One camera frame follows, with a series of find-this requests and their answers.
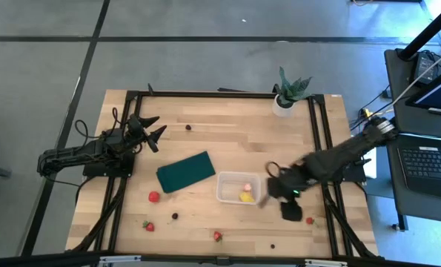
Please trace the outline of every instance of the potted plant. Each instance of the potted plant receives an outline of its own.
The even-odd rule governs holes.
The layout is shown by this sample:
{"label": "potted plant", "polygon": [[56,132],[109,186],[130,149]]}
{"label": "potted plant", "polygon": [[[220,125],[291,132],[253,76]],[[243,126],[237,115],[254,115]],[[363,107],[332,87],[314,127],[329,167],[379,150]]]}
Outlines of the potted plant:
{"label": "potted plant", "polygon": [[305,90],[309,85],[312,77],[301,80],[297,79],[290,84],[285,77],[285,70],[279,67],[279,76],[281,77],[281,88],[275,85],[277,95],[274,97],[273,113],[281,117],[289,117],[293,111],[294,103],[310,96]]}

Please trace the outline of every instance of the clear plastic bin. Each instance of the clear plastic bin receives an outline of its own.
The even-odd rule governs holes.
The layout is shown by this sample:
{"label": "clear plastic bin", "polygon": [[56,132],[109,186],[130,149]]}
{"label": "clear plastic bin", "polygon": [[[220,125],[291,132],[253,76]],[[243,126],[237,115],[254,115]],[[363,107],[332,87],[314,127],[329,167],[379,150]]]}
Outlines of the clear plastic bin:
{"label": "clear plastic bin", "polygon": [[[255,202],[243,202],[240,194],[245,184],[251,184],[251,195]],[[232,204],[256,205],[261,197],[262,183],[257,174],[221,171],[217,178],[217,199]]]}

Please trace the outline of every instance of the green cloth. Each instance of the green cloth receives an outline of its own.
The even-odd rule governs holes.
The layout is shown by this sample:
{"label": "green cloth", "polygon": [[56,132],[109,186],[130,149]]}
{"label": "green cloth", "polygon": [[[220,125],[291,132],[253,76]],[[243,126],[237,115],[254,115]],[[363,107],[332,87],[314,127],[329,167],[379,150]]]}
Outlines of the green cloth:
{"label": "green cloth", "polygon": [[172,193],[215,174],[207,151],[173,164],[162,166],[156,172],[165,193]]}

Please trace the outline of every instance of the strawberry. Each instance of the strawberry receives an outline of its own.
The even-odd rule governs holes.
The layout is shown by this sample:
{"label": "strawberry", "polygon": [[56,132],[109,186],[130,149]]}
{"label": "strawberry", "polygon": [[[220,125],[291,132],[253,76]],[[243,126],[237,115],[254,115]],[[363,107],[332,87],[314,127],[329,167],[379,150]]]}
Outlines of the strawberry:
{"label": "strawberry", "polygon": [[159,193],[156,191],[151,191],[149,193],[149,197],[147,197],[147,199],[152,203],[156,203],[159,201]]}
{"label": "strawberry", "polygon": [[311,224],[314,223],[314,219],[313,219],[312,217],[307,217],[307,218],[306,218],[306,223],[309,224],[309,225],[311,225]]}
{"label": "strawberry", "polygon": [[220,240],[222,240],[222,234],[220,234],[218,231],[215,231],[215,232],[213,233],[213,239],[214,239],[216,242],[219,242]]}
{"label": "strawberry", "polygon": [[143,228],[145,228],[146,231],[154,231],[154,224],[148,221],[144,221]]}

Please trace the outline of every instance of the wooden table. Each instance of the wooden table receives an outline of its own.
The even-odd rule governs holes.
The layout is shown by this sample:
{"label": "wooden table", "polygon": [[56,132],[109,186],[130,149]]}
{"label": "wooden table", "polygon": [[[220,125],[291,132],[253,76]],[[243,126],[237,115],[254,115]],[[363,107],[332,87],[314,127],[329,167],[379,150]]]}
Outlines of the wooden table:
{"label": "wooden table", "polygon": [[[107,90],[97,134],[111,128],[111,109],[117,107],[122,111],[126,93],[126,90]],[[325,102],[332,140],[338,144],[350,136],[343,100],[340,95],[325,95]],[[158,153],[146,149],[136,157],[133,176],[127,183],[116,252],[330,257],[320,186],[303,192],[299,198],[303,217],[313,217],[314,225],[307,225],[305,220],[283,220],[276,200],[271,200],[263,209],[255,205],[221,203],[216,199],[216,176],[172,194],[162,193],[157,168],[203,151],[208,151],[217,173],[257,173],[262,178],[265,192],[267,161],[288,165],[314,150],[308,103],[298,102],[291,118],[273,115],[271,105],[271,99],[143,97],[141,116],[161,116],[150,130],[160,125],[168,128],[159,140]],[[322,147],[325,148],[319,107],[316,107],[316,114]],[[186,124],[192,126],[192,131],[185,130]],[[67,248],[79,244],[99,218],[106,184],[106,177],[97,177],[81,190]],[[150,191],[161,192],[159,203],[148,202]],[[353,183],[344,183],[342,194],[351,227],[368,249],[377,253],[363,192]],[[179,214],[177,220],[172,220],[173,213]],[[143,229],[145,220],[154,223],[154,232]],[[109,222],[102,248],[107,248],[110,229]],[[342,235],[337,223],[335,229],[339,251],[343,254]],[[223,233],[223,241],[213,241],[214,231]]]}

